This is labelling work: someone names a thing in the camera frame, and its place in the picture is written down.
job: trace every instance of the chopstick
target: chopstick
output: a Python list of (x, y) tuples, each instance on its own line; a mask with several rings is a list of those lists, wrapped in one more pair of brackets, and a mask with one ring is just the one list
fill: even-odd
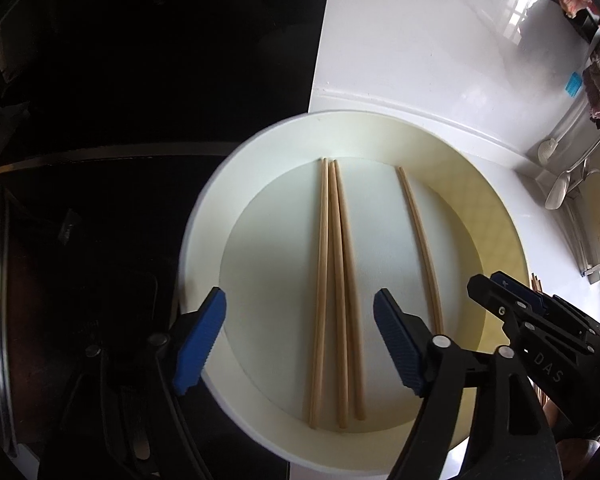
[(531, 289), (535, 292), (542, 292), (542, 282), (534, 273), (531, 273)]
[(422, 219), (416, 205), (416, 201), (413, 197), (413, 191), (407, 179), (407, 174), (403, 168), (397, 168), (398, 178), (400, 184), (402, 184), (402, 190), (407, 199), (407, 205), (413, 220), (413, 226), (416, 231), (416, 241), (418, 243), (418, 252), (420, 253), (420, 261), (424, 267), (426, 274), (427, 285), (425, 291), (427, 293), (427, 303), (429, 303), (429, 313), (433, 320), (433, 327), (436, 334), (444, 333), (444, 325), (442, 319), (442, 307), (440, 304), (440, 292), (438, 291), (438, 282), (436, 281), (436, 271), (433, 267), (433, 260), (431, 257), (431, 251), (429, 244), (427, 243), (427, 237), (424, 232), (424, 226), (422, 225)]
[(353, 243), (351, 241), (351, 228), (349, 225), (349, 215), (344, 197), (344, 188), (342, 185), (342, 175), (340, 165), (335, 160), (336, 183), (338, 187), (338, 200), (340, 202), (340, 224), (342, 228), (342, 245), (344, 250), (344, 269), (347, 287), (347, 322), (349, 323), (349, 333), (347, 348), (351, 358), (351, 368), (353, 372), (353, 393), (354, 393), (354, 415), (357, 420), (366, 419), (365, 409), (365, 384), (363, 377), (363, 353), (362, 353), (362, 331), (360, 321), (360, 300), (358, 299), (358, 286), (356, 284), (356, 268), (353, 259)]
[(320, 172), (320, 239), (318, 242), (318, 284), (315, 299), (314, 366), (309, 401), (309, 427), (317, 428), (322, 406), (324, 371), (324, 327), (327, 309), (327, 264), (329, 254), (329, 163), (322, 160)]
[(540, 403), (540, 406), (544, 406), (546, 404), (547, 400), (549, 399), (549, 397), (535, 383), (534, 383), (534, 391), (536, 393), (536, 397), (538, 397), (538, 402)]
[(347, 369), (347, 307), (345, 300), (344, 256), (336, 167), (329, 163), (331, 234), (333, 235), (334, 279), (336, 285), (336, 370), (338, 377), (338, 425), (347, 427), (349, 416), (349, 371)]

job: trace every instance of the spoon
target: spoon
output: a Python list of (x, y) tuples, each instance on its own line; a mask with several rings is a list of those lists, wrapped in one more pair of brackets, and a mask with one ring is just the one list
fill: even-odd
[(580, 164), (582, 164), (599, 145), (600, 138), (585, 152), (583, 156), (578, 159), (573, 166), (571, 166), (568, 170), (563, 171), (558, 178), (555, 179), (554, 185), (552, 186), (551, 191), (546, 198), (546, 202), (544, 202), (544, 207), (546, 209), (558, 209), (562, 205), (562, 202), (564, 202), (564, 197), (567, 196), (567, 191), (569, 189), (571, 172)]

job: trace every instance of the wooden chopstick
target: wooden chopstick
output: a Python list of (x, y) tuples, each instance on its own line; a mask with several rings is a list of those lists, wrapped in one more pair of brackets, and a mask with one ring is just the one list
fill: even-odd
[(333, 235), (334, 280), (336, 285), (336, 369), (338, 375), (338, 425), (347, 427), (349, 416), (349, 371), (347, 369), (347, 307), (345, 300), (344, 256), (336, 167), (329, 163), (331, 235)]
[(542, 292), (542, 282), (534, 273), (531, 273), (531, 289), (535, 292)]
[(363, 376), (362, 325), (360, 322), (360, 300), (358, 299), (358, 286), (356, 284), (353, 243), (351, 241), (349, 214), (347, 213), (347, 204), (344, 197), (340, 165), (337, 160), (334, 161), (333, 165), (335, 167), (338, 200), (340, 202), (340, 224), (342, 227), (344, 269), (347, 287), (347, 322), (349, 323), (347, 349), (349, 349), (349, 357), (351, 358), (351, 368), (353, 372), (354, 415), (357, 420), (365, 420), (366, 409), (365, 383)]
[(546, 404), (546, 402), (549, 400), (549, 397), (547, 396), (546, 393), (544, 393), (544, 391), (542, 391), (537, 384), (534, 384), (534, 391), (536, 392), (536, 396), (538, 397), (538, 402), (540, 403), (540, 406), (544, 406)]
[(327, 264), (329, 254), (329, 163), (326, 158), (320, 167), (320, 239), (318, 242), (318, 284), (315, 299), (314, 367), (311, 374), (309, 427), (318, 427), (322, 406), (322, 375), (324, 371), (324, 326), (327, 310)]
[(397, 168), (397, 172), (400, 183), (402, 184), (402, 190), (407, 199), (411, 219), (413, 220), (418, 251), (420, 252), (420, 261), (422, 262), (426, 274), (427, 285), (425, 286), (425, 291), (427, 293), (427, 303), (429, 303), (429, 313), (433, 320), (435, 333), (442, 334), (444, 333), (442, 306), (440, 303), (440, 292), (438, 291), (438, 282), (436, 281), (436, 271), (433, 267), (431, 251), (429, 249), (429, 244), (427, 243), (422, 219), (420, 218), (420, 213), (413, 197), (413, 191), (411, 190), (411, 186), (407, 179), (407, 174), (404, 172), (403, 168)]

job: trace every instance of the blue gripper pad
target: blue gripper pad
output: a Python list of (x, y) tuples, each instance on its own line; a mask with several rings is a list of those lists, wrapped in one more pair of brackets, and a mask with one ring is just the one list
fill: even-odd
[[(411, 338), (403, 321), (405, 316), (407, 315), (400, 310), (388, 290), (382, 288), (376, 292), (374, 319), (384, 344), (391, 355), (402, 384), (411, 388), (417, 396), (422, 397), (427, 385), (423, 374), (423, 348), (422, 346), (418, 348), (418, 343)], [(416, 319), (424, 326), (420, 318)]]
[(538, 316), (544, 316), (546, 308), (542, 302), (542, 295), (532, 291), (530, 288), (524, 286), (522, 283), (517, 282), (511, 276), (506, 275), (504, 272), (498, 270), (494, 272), (490, 279), (492, 282), (497, 283), (503, 288), (506, 288), (512, 294), (515, 294), (522, 301), (526, 301), (530, 306), (534, 314)]
[(226, 296), (215, 286), (198, 311), (183, 314), (174, 323), (171, 333), (177, 351), (173, 376), (176, 395), (182, 396), (198, 384), (225, 317)]

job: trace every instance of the white bowl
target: white bowl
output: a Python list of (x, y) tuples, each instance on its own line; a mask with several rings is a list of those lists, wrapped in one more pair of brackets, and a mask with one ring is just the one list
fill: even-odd
[[(311, 190), (318, 189), (317, 161), (323, 157), (342, 159), (365, 319), (370, 414), (365, 422), (351, 417), (348, 432), (334, 424), (329, 353), (320, 429), (311, 430), (305, 422), (315, 301), (311, 248), (317, 245), (312, 219), (319, 200), (317, 192), (312, 200)], [(183, 311), (199, 308), (213, 286), (227, 291), (227, 321), (203, 372), (211, 393), (251, 438), (287, 460), (325, 472), (387, 473), (418, 408), (399, 383), (370, 314), (373, 292), (387, 286), (406, 312), (427, 315), (422, 284), (400, 277), (420, 276), (420, 266), (404, 198), (397, 180), (391, 182), (393, 170), (383, 170), (378, 162), (403, 166), (413, 179), (427, 238), (433, 240), (445, 322), (456, 313), (451, 332), (445, 331), (460, 344), (482, 351), (505, 344), (500, 322), (472, 306), (461, 282), (472, 272), (503, 270), (528, 283), (512, 221), (494, 190), (462, 155), (401, 120), (367, 112), (324, 112), (264, 130), (218, 167), (198, 197), (182, 245)], [(276, 208), (284, 189), (293, 189), (292, 200)], [(365, 212), (372, 216), (365, 220)], [(290, 228), (294, 222), (297, 229)], [(381, 229), (376, 231), (376, 224)], [(377, 232), (391, 231), (392, 225), (392, 243), (374, 254), (374, 247), (382, 244)], [(282, 242), (267, 247), (274, 236)], [(445, 258), (451, 253), (457, 258)], [(473, 402), (467, 391), (453, 444), (468, 435)]]

